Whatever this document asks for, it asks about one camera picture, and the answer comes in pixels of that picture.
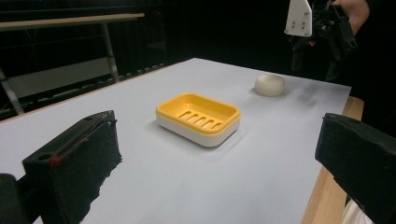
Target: yellow soap dish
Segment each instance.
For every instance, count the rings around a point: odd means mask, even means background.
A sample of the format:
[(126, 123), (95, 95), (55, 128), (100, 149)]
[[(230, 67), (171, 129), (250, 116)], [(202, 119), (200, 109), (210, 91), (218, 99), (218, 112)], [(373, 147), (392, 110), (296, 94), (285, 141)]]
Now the yellow soap dish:
[(239, 126), (236, 106), (195, 93), (182, 93), (156, 108), (157, 122), (204, 147), (215, 147)]

